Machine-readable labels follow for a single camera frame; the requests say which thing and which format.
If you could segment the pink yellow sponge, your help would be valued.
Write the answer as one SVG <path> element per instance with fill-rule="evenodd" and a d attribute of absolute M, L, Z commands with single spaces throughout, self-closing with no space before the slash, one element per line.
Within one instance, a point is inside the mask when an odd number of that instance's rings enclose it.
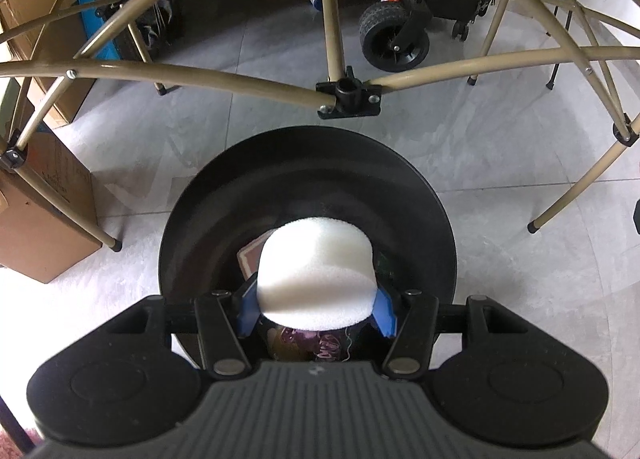
<path fill-rule="evenodd" d="M 236 259 L 244 279 L 248 279 L 256 273 L 262 248 L 271 234 L 272 231 L 266 231 L 236 253 Z"/>

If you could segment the purple satin scrunchie cloth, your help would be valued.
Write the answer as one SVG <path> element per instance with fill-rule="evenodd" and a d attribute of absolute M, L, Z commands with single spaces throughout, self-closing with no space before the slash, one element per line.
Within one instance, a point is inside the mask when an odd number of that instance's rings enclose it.
<path fill-rule="evenodd" d="M 282 326 L 267 332 L 269 353 L 276 361 L 340 363 L 352 358 L 352 329 L 303 331 Z"/>

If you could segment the white paper cone cup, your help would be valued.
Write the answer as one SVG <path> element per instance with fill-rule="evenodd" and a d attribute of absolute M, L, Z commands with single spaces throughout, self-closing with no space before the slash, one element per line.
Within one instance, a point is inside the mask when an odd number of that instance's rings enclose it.
<path fill-rule="evenodd" d="M 294 220 L 273 231 L 260 254 L 259 308 L 283 327 L 330 331 L 361 323 L 377 289 L 370 239 L 342 220 Z"/>

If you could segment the black round trash bin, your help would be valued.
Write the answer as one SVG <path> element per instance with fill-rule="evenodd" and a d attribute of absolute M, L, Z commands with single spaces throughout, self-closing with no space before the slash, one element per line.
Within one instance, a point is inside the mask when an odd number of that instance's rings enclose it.
<path fill-rule="evenodd" d="M 365 323 L 383 294 L 395 330 L 368 329 L 354 351 L 409 378 L 430 361 L 457 254 L 442 202 L 406 159 L 350 130 L 293 126 L 239 142 L 192 179 L 169 216 L 158 272 L 171 302 L 232 293 L 250 359 L 265 356 L 258 319 L 343 330 Z"/>

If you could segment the black cart wheel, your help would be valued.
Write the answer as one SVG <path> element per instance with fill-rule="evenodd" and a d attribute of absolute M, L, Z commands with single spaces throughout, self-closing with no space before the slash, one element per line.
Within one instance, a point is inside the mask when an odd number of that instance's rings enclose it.
<path fill-rule="evenodd" d="M 414 69 L 430 50 L 424 23 L 412 20 L 399 2 L 378 2 L 363 11 L 359 38 L 367 62 L 385 72 Z"/>

